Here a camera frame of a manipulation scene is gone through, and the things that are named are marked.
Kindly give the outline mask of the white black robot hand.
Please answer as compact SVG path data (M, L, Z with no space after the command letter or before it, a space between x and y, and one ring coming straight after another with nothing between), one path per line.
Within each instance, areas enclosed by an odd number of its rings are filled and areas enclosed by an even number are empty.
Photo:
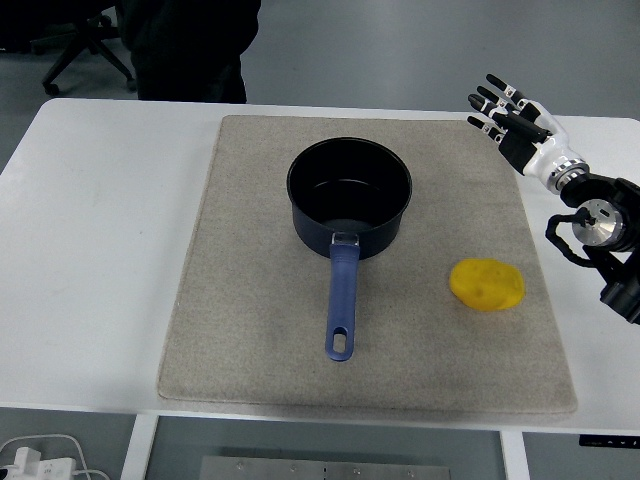
M468 96L470 106L481 116L467 121L497 145L516 172L558 190L569 172L589 170L571 149L566 130L540 102L493 74L486 80L489 87L480 85Z

